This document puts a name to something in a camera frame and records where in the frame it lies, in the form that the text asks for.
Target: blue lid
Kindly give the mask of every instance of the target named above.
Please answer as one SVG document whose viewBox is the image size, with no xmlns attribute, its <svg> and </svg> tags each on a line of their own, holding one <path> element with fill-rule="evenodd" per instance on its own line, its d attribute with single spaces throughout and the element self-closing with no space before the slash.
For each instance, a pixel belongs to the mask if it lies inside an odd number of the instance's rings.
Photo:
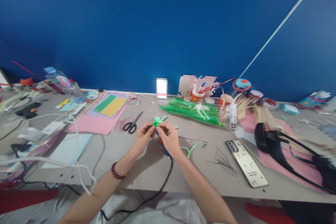
<svg viewBox="0 0 336 224">
<path fill-rule="evenodd" d="M 52 72 L 56 72 L 56 69 L 55 68 L 53 68 L 53 67 L 48 67 L 48 68 L 45 68 L 44 69 L 48 74 L 50 74 L 50 73 L 52 73 Z"/>
<path fill-rule="evenodd" d="M 235 84 L 238 86 L 238 87 L 241 87 L 243 89 L 251 86 L 251 82 L 249 82 L 248 80 L 246 79 L 238 79 Z"/>
</svg>

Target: beaded bracelet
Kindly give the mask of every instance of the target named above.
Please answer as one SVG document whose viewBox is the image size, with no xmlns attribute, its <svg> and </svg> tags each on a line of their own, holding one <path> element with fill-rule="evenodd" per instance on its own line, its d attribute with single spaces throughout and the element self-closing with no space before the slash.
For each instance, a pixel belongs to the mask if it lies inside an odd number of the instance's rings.
<svg viewBox="0 0 336 224">
<path fill-rule="evenodd" d="M 114 169 L 116 163 L 117 163 L 117 162 L 115 162 L 115 163 L 112 165 L 112 168 L 111 168 L 112 174 L 113 174 L 113 176 L 114 176 L 116 179 L 123 180 L 123 179 L 126 178 L 127 174 L 126 174 L 125 176 L 120 176 L 120 175 L 118 175 L 118 174 L 116 173 L 115 169 Z"/>
</svg>

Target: black cable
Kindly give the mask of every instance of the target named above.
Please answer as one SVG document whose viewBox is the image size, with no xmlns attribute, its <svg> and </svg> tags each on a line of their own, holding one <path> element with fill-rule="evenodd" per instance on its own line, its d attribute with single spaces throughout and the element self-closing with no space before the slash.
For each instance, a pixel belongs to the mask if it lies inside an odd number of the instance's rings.
<svg viewBox="0 0 336 224">
<path fill-rule="evenodd" d="M 15 145 L 11 145 L 10 147 L 12 148 L 12 150 L 13 150 L 15 156 L 16 156 L 17 158 L 20 158 L 19 155 L 18 155 L 18 152 L 17 152 L 17 150 L 16 150 L 16 146 L 15 146 Z M 74 192 L 75 194 L 77 194 L 78 196 L 81 195 L 81 194 L 80 194 L 79 192 L 77 192 L 72 186 L 67 185 L 67 184 L 65 184 L 65 185 L 61 185 L 61 186 L 59 186 L 59 187 L 55 187 L 55 188 L 50 188 L 50 187 L 48 187 L 48 185 L 47 185 L 45 182 L 43 182 L 43 181 L 35 181 L 35 182 L 29 182 L 29 181 L 28 181 L 28 182 L 26 182 L 25 179 L 24 179 L 24 177 L 25 177 L 25 173 L 26 173 L 26 170 L 27 170 L 27 165 L 26 165 L 24 162 L 22 162 L 22 161 L 21 161 L 21 164 L 23 165 L 23 172 L 22 172 L 22 174 L 21 174 L 21 181 L 22 181 L 22 183 L 24 183 L 24 185 L 21 186 L 19 189 L 21 189 L 22 187 L 24 187 L 24 186 L 27 185 L 27 184 L 43 183 L 44 186 L 45 186 L 49 191 L 51 191 L 51 190 L 55 190 L 55 189 L 58 190 L 58 189 L 61 189 L 61 188 L 63 188 L 63 187 L 68 187 L 71 191 L 73 191 L 73 192 Z"/>
<path fill-rule="evenodd" d="M 10 133 L 12 133 L 14 130 L 16 130 L 20 125 L 21 123 L 24 121 L 24 120 L 27 120 L 27 119 L 23 119 L 21 120 L 21 122 L 19 123 L 19 125 L 17 125 L 11 132 L 9 132 L 7 135 L 5 135 L 4 137 L 0 138 L 0 140 L 4 139 L 6 136 L 8 136 Z"/>
<path fill-rule="evenodd" d="M 129 210 L 118 210 L 117 212 L 115 212 L 110 218 L 107 218 L 107 216 L 105 215 L 105 212 L 103 210 L 100 210 L 101 214 L 103 215 L 104 219 L 106 221 L 109 221 L 111 220 L 117 213 L 120 213 L 120 212 L 125 212 L 125 213 L 129 213 L 129 214 L 132 214 L 134 212 L 136 212 L 141 206 L 143 206 L 144 204 L 146 204 L 147 202 L 151 201 L 152 199 L 154 199 L 155 197 L 157 197 L 160 192 L 162 192 L 163 188 L 165 187 L 169 177 L 170 177 L 170 174 L 172 172 L 172 169 L 173 169 L 173 159 L 171 156 L 170 157 L 170 161 L 171 161 L 171 165 L 170 165 L 170 170 L 168 172 L 168 175 L 167 175 L 167 178 L 166 178 L 166 181 L 163 183 L 163 186 L 161 187 L 161 189 L 152 197 L 150 197 L 149 199 L 146 199 L 144 202 L 142 202 L 136 209 L 132 210 L 132 211 L 129 211 Z"/>
</svg>

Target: red stick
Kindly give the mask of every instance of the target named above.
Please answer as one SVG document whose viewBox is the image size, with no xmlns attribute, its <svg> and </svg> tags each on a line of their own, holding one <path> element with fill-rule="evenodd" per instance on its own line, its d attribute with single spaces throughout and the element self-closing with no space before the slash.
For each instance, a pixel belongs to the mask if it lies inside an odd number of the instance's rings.
<svg viewBox="0 0 336 224">
<path fill-rule="evenodd" d="M 203 91 L 201 91 L 200 94 L 202 94 L 202 93 L 204 93 L 204 92 L 206 92 L 206 91 L 209 91 L 210 89 L 213 89 L 213 88 L 215 88 L 215 87 L 218 87 L 218 86 L 220 86 L 220 85 L 223 85 L 223 84 L 225 84 L 225 83 L 227 83 L 227 82 L 229 82 L 229 81 L 232 81 L 232 80 L 235 79 L 235 78 L 236 78 L 236 77 L 233 77 L 232 79 L 227 80 L 227 81 L 225 81 L 225 82 L 223 82 L 223 83 L 221 83 L 221 84 L 219 84 L 219 85 L 217 85 L 217 86 L 214 86 L 214 87 L 207 87 L 206 89 L 204 89 Z"/>
<path fill-rule="evenodd" d="M 23 68 L 24 70 L 26 70 L 28 73 L 31 73 L 32 75 L 36 76 L 37 78 L 39 78 L 41 81 L 44 81 L 45 83 L 48 84 L 48 82 L 46 82 L 45 80 L 43 80 L 42 78 L 38 77 L 36 74 L 34 74 L 33 72 L 29 71 L 27 68 L 21 66 L 19 63 L 13 61 L 16 65 L 18 65 L 19 67 Z"/>
</svg>

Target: green paper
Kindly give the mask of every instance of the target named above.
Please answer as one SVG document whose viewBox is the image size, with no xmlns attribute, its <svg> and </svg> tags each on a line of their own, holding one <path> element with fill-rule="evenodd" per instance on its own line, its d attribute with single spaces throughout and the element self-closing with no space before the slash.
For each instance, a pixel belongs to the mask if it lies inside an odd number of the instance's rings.
<svg viewBox="0 0 336 224">
<path fill-rule="evenodd" d="M 113 102 L 115 98 L 116 96 L 110 95 L 102 103 L 100 103 L 97 107 L 95 107 L 93 111 L 101 113 L 104 110 L 104 108 L 106 108 L 111 102 Z"/>
</svg>

